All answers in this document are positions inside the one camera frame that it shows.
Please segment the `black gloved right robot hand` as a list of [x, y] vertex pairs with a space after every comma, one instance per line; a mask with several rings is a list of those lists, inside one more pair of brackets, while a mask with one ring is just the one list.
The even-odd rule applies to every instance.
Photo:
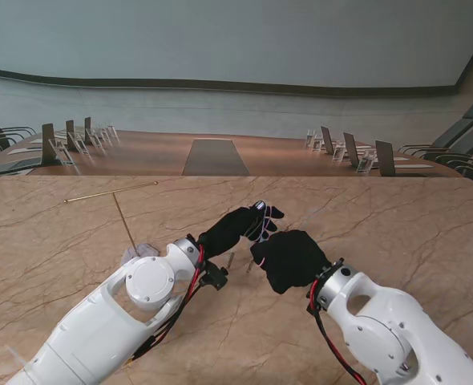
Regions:
[[310, 285], [318, 274], [332, 266], [317, 242], [298, 229], [275, 233], [267, 241], [253, 245], [250, 251], [277, 294]]

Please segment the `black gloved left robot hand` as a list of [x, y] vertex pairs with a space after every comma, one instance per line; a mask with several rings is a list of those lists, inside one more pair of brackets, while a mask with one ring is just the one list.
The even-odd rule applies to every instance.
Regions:
[[277, 231], [273, 220], [284, 213], [275, 206], [258, 201], [249, 207], [240, 207], [227, 213], [209, 230], [202, 233], [197, 244], [204, 251], [204, 258], [219, 256], [235, 246], [242, 237], [260, 243]]

